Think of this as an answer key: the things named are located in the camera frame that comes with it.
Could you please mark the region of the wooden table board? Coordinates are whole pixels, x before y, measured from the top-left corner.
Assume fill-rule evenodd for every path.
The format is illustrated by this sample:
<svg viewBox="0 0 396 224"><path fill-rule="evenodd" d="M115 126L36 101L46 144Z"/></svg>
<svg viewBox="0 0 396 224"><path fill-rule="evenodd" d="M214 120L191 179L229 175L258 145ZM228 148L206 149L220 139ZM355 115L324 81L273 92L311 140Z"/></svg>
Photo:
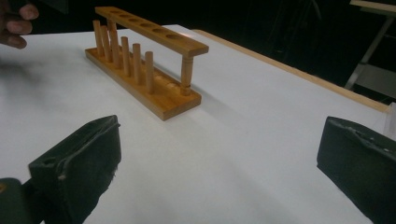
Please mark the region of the wooden table board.
<svg viewBox="0 0 396 224"><path fill-rule="evenodd" d="M380 112L389 112L390 111L390 106L389 105L385 105L385 104L379 103L379 102L377 102L375 100L372 100L372 99L370 99L368 97L365 97L363 95L357 94L357 93L355 93L353 91L346 90L346 89L344 89L342 87L339 87L339 86L337 86L335 84L332 84L329 81L326 81L326 80L321 79L319 77L315 77L315 76L312 76L310 74L307 74L306 72L303 72L303 71L301 71L301 70L299 70L297 68L294 68L292 66L283 64L283 63L278 62L276 60L273 60L273 59L271 59L269 57L261 55L260 53L257 53L257 52L255 52L253 50L246 49L244 47L236 45L235 43L230 42L228 40L225 40L223 38L220 38L218 36L212 35L212 34L210 34L208 32L203 31L203 30L195 30L195 33L197 33L199 35L203 35L203 36L205 36L205 37L207 37L207 38L209 38L209 39L211 39L213 41L219 42L220 44L222 44L224 46L227 46L227 47L229 47L231 49L235 49L237 51L240 51L240 52L242 52L242 53L244 53L244 54L246 54L246 55L248 55L250 57L253 57L253 58L255 58L255 59L259 60L259 61L271 64L272 66L275 66L275 67L277 67L277 68L279 68L281 70L284 70L284 71L286 71L288 73L291 73L291 74L293 74L293 75L295 75L297 77L305 79L305 80L307 80L309 82L312 82L312 83L314 83L316 85L319 85L320 87L325 88L325 89L327 89L329 91L332 91L332 92L335 92L337 94L340 94L340 95L342 95L342 96L344 96L344 97L346 97L348 99L351 99L351 100L353 100L353 101L355 101L357 103L360 103L362 105L366 105L366 106L371 107L371 108L373 108L373 109L375 109L377 111L380 111Z"/></svg>

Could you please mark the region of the white table cover sheet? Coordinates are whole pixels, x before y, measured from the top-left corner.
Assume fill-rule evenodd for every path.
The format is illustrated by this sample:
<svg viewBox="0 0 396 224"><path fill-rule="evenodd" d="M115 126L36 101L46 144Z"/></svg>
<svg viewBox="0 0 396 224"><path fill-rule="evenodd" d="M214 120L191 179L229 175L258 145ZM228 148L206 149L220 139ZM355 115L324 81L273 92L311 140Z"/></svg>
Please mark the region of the white table cover sheet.
<svg viewBox="0 0 396 224"><path fill-rule="evenodd" d="M83 124L120 123L122 159L85 224L372 224L317 167L325 119L373 130L385 114L210 41L194 61L199 106L158 119L85 55L91 33L0 46L0 177Z"/></svg>

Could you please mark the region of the white metal stand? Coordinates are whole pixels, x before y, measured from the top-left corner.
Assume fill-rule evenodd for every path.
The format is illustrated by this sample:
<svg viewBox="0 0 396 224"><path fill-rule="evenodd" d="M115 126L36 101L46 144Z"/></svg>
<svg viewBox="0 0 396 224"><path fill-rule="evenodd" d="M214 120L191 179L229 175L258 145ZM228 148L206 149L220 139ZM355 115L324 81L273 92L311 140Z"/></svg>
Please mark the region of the white metal stand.
<svg viewBox="0 0 396 224"><path fill-rule="evenodd" d="M352 90L355 86L360 86L396 98L396 72L369 64L388 29L396 21L396 3L382 3L382 0L377 2L374 0L349 0L349 4L358 7L363 12L384 16L385 21L346 82L345 88Z"/></svg>

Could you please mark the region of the wooden test tube rack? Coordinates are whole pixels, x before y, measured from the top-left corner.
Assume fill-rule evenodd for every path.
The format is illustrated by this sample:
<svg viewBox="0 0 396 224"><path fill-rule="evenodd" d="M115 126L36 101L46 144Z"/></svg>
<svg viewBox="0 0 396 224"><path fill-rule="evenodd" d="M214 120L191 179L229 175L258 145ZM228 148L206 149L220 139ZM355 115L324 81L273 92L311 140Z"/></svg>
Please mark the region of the wooden test tube rack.
<svg viewBox="0 0 396 224"><path fill-rule="evenodd" d="M191 88L193 59L207 53L209 46L117 7L97 7L95 12L106 24L92 22L96 46L85 50L90 61L162 120L201 103L201 94ZM143 52L139 43L119 36L119 25L180 54L180 79L157 68L153 52Z"/></svg>

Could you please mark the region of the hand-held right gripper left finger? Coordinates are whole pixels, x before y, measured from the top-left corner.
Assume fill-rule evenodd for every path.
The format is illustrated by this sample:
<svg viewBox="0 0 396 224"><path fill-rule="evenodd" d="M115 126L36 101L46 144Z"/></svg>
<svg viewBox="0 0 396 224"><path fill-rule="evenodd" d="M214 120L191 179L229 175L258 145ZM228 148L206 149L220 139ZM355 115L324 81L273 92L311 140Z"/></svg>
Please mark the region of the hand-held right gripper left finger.
<svg viewBox="0 0 396 224"><path fill-rule="evenodd" d="M108 189L121 160L118 118L88 122L29 164L35 224L82 224Z"/></svg>

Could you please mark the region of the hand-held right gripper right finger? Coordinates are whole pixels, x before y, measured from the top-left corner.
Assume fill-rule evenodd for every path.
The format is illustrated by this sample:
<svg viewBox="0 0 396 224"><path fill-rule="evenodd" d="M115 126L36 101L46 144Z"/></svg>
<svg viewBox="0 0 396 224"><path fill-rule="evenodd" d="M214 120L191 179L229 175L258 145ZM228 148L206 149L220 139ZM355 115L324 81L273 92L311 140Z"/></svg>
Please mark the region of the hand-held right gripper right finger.
<svg viewBox="0 0 396 224"><path fill-rule="evenodd" d="M359 123L328 117L317 167L374 224L396 224L396 141Z"/></svg>

